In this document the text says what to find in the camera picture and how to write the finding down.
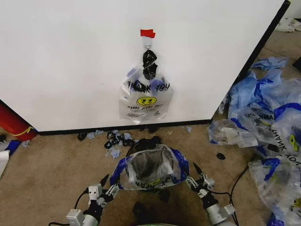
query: crumpled plastic bag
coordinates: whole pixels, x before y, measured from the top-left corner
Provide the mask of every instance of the crumpled plastic bag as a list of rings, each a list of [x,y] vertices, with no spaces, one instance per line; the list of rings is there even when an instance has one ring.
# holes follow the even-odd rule
[[[277,69],[281,67],[285,67],[287,64],[288,57],[273,57],[270,56],[265,59],[259,59],[259,61],[254,62],[251,65],[251,68],[259,67],[262,71],[268,71],[270,69]]]
[[[301,105],[288,103],[274,110],[275,123],[272,133],[282,153],[300,155],[301,152]]]
[[[232,86],[230,90],[230,105],[228,110],[228,119],[237,118],[237,110],[247,106],[254,94],[257,83],[254,72],[249,71],[248,76]]]
[[[260,199],[275,215],[268,225],[300,225],[301,217],[291,208],[301,197],[300,170],[282,156],[253,161],[249,169]]]
[[[301,104],[301,80],[288,79],[278,82],[276,86],[264,89],[261,92],[262,100],[275,110],[287,103]]]
[[[256,136],[258,142],[277,144],[271,125],[274,121],[274,114],[257,107],[244,107],[238,111],[239,123]]]
[[[188,161],[179,151],[156,144],[153,150],[140,151],[121,159],[110,184],[115,184],[119,179],[120,189],[163,188],[184,181],[188,172]]]
[[[245,129],[238,128],[228,119],[213,121],[208,127],[209,141],[217,145],[234,145],[239,147],[257,146],[255,136]]]
[[[143,67],[133,68],[121,85],[119,116],[135,124],[163,118],[169,108],[173,89],[154,61],[156,55],[147,50]]]

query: white board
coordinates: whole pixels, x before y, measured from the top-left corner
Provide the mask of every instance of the white board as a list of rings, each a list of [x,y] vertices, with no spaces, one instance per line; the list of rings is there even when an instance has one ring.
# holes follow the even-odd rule
[[[169,115],[210,119],[283,0],[1,0],[0,97],[38,131],[132,125],[118,91],[143,54],[174,88]]]

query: wire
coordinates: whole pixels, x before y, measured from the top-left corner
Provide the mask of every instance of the wire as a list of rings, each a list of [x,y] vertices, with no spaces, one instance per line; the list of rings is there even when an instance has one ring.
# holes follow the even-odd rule
[[[253,161],[254,158],[255,158],[256,154],[253,154],[253,156],[251,157],[250,161]],[[244,171],[242,171],[242,173],[238,176],[238,178],[236,179],[232,189],[231,189],[231,193],[229,192],[214,192],[214,191],[211,191],[207,188],[207,191],[213,193],[213,194],[227,194],[229,196],[229,203],[232,204],[234,206],[234,203],[233,203],[233,192],[234,192],[234,188],[236,186],[236,184],[238,183],[238,181],[242,178],[242,176],[245,174],[245,172],[248,170],[249,168],[249,165],[246,166],[246,168],[244,169]],[[233,221],[234,223],[239,226],[239,223],[238,223],[238,219],[237,219],[237,216],[236,216],[236,212],[234,212],[234,214],[232,215],[232,218],[233,218]]]
[[[79,197],[77,198],[77,200],[76,200],[76,203],[75,203],[75,206],[74,206],[75,209],[77,208],[77,205],[78,205],[78,203],[79,203],[80,198],[81,198],[84,194],[88,194],[88,192],[89,192],[89,189],[86,188],[86,190],[83,191],[82,194],[80,194],[80,196],[79,196]]]
[[[75,206],[74,206],[75,209],[77,208],[77,205],[78,205],[78,203],[79,203],[80,198],[81,198],[84,194],[88,194],[88,193],[89,193],[89,189],[86,188],[85,191],[83,191],[83,193],[80,194],[80,196],[79,196],[79,197],[77,198],[77,200],[76,200],[76,203],[75,203]],[[63,224],[63,223],[57,223],[57,222],[50,222],[50,223],[48,224],[48,226],[51,226],[51,225],[69,226],[70,224]]]
[[[70,224],[62,224],[62,223],[57,223],[57,222],[50,222],[50,223],[48,224],[48,226],[51,226],[51,225],[69,226]]]

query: smiley face logo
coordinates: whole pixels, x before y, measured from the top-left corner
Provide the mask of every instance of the smiley face logo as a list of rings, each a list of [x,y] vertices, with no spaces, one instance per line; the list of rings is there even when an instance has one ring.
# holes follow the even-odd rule
[[[137,100],[137,104],[141,107],[150,106],[156,103],[157,99],[154,97],[141,97]]]

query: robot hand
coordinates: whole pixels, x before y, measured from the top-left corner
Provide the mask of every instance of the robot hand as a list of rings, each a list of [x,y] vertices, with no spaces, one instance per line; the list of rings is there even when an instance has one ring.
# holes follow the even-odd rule
[[[66,216],[70,226],[96,226],[100,223],[103,209],[108,202],[113,201],[119,191],[119,179],[108,190],[103,189],[108,177],[109,174],[106,175],[99,184],[91,185],[86,189],[87,192],[83,194],[89,194],[89,208],[84,212],[78,209],[70,210]]]
[[[235,226],[235,224],[227,221],[227,218],[235,213],[233,205],[229,204],[221,208],[209,190],[209,188],[214,187],[214,180],[207,178],[206,173],[204,173],[197,164],[193,163],[193,165],[200,179],[194,180],[189,173],[186,172],[186,183],[192,191],[198,193],[198,196],[203,201],[203,208],[207,212],[210,223],[214,226]]]

